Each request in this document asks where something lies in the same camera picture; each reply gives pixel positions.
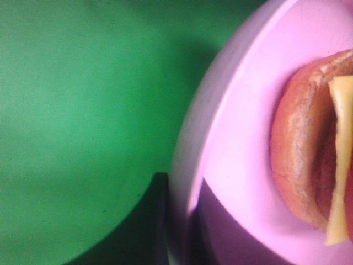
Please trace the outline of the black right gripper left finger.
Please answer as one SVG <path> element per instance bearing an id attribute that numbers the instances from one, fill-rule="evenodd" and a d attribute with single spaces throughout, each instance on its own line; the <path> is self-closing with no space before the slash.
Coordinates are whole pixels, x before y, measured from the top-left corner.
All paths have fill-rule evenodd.
<path id="1" fill-rule="evenodd" d="M 168 174 L 157 172 L 121 224 L 68 264 L 168 264 L 167 202 Z"/>

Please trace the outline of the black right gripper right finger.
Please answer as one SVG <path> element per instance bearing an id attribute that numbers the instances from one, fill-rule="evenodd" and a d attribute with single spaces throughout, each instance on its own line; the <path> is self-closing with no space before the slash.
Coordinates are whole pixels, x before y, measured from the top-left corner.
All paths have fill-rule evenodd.
<path id="1" fill-rule="evenodd" d="M 222 206 L 206 181 L 194 212 L 190 264 L 290 264 L 246 231 Z"/>

